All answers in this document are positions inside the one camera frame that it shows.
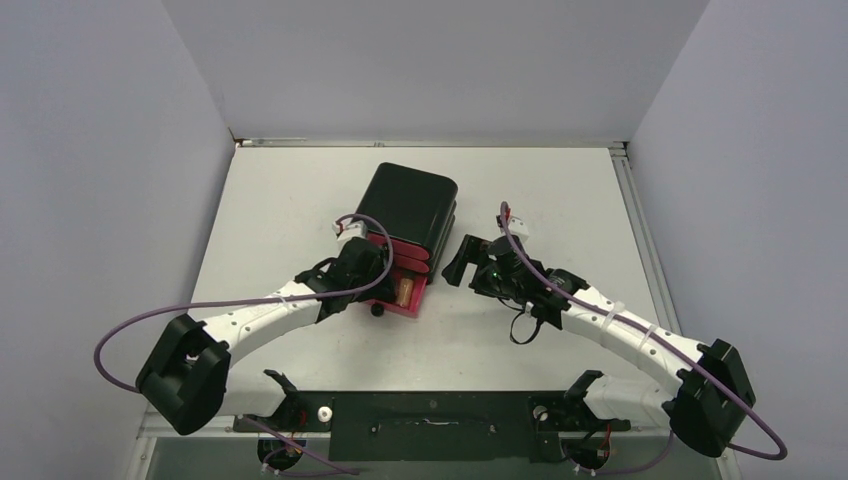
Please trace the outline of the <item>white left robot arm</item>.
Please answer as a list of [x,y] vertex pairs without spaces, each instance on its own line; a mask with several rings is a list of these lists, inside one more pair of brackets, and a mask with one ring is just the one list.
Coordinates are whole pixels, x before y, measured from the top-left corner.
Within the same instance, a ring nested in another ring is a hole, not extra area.
[[274,430],[296,421],[294,386],[274,370],[231,369],[255,350],[349,304],[392,293],[393,252],[367,239],[347,241],[335,258],[296,275],[273,294],[226,314],[172,319],[135,380],[138,391],[180,435],[218,416],[258,416]]

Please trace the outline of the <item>pink drawer with black knob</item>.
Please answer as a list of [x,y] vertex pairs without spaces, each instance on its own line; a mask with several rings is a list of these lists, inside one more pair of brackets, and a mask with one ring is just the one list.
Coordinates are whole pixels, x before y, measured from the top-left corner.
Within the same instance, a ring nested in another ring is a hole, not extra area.
[[384,245],[389,239],[392,243],[392,248],[395,254],[422,262],[428,262],[431,259],[431,252],[427,248],[415,243],[410,243],[395,237],[389,237],[387,239],[384,235],[377,233],[369,233],[367,235],[367,239],[377,245]]

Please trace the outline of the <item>tan foundation tube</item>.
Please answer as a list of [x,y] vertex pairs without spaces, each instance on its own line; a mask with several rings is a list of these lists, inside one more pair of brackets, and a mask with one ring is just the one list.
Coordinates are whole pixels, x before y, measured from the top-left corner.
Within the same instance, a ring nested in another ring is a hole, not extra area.
[[400,308],[408,308],[412,294],[414,291],[415,282],[412,278],[403,277],[397,283],[397,297],[395,304]]

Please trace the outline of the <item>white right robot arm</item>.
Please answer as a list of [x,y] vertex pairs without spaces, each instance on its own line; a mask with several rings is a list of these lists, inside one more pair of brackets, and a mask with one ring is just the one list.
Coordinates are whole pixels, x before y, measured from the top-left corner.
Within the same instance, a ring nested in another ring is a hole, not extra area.
[[756,397],[738,350],[717,339],[707,345],[663,329],[605,297],[563,269],[523,260],[515,238],[467,235],[443,269],[457,286],[468,266],[478,295],[511,300],[537,324],[591,340],[629,362],[647,380],[585,372],[569,390],[567,419],[579,428],[599,420],[670,429],[692,450],[716,458],[731,446]]

